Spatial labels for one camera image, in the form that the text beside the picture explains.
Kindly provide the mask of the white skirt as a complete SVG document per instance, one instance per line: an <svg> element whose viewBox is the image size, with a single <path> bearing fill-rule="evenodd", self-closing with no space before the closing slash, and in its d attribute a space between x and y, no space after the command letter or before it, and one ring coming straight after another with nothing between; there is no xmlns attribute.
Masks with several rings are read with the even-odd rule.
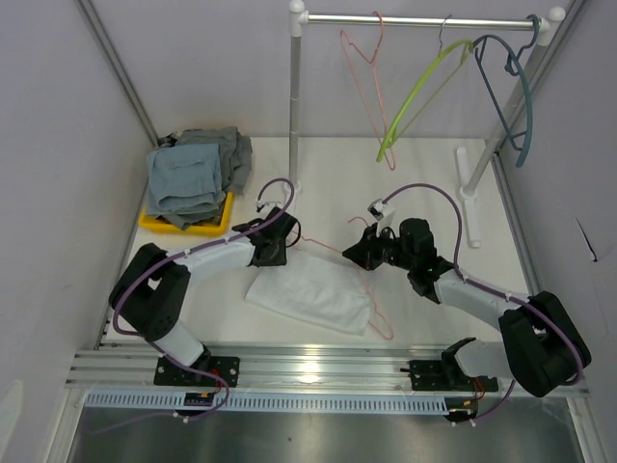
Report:
<svg viewBox="0 0 617 463"><path fill-rule="evenodd" d="M356 270L303 251L287 265L266 267L245 301L273 313L351 336L361 336L373 303Z"/></svg>

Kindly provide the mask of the light blue denim skirt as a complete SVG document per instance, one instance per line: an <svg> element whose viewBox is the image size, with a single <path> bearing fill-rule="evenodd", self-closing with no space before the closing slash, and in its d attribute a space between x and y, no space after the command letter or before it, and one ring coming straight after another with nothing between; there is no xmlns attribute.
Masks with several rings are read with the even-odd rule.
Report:
<svg viewBox="0 0 617 463"><path fill-rule="evenodd" d="M226 196L218 144L161 148L147 156L147 167L149 216L207 212Z"/></svg>

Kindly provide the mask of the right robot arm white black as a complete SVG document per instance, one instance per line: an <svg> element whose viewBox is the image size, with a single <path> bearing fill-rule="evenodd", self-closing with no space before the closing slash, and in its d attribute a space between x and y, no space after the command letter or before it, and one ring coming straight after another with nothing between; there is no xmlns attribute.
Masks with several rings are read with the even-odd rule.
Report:
<svg viewBox="0 0 617 463"><path fill-rule="evenodd" d="M499 341L461 340L443 352L440 376L451 389L474 377L503 378L543 397L581 378L591 353L559 298L541 291L532 296L507 293L477 282L439 256L424 219L404 220L398 232L364 229L342 253L361 269L382 264L400 268L414 292L435 304L461 310L499 331Z"/></svg>

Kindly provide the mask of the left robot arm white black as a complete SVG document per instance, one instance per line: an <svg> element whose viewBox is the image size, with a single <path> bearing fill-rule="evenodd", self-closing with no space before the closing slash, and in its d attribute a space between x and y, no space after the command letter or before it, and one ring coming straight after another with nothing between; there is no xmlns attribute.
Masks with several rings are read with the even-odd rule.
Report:
<svg viewBox="0 0 617 463"><path fill-rule="evenodd" d="M114 286L109 305L134 335L163 357L157 385L222 383L225 372L209 349L179 320L190 284L244 267L287 264L287 237L298 220L275 206L264 219L237 225L217 239L171 253L153 243L142 246Z"/></svg>

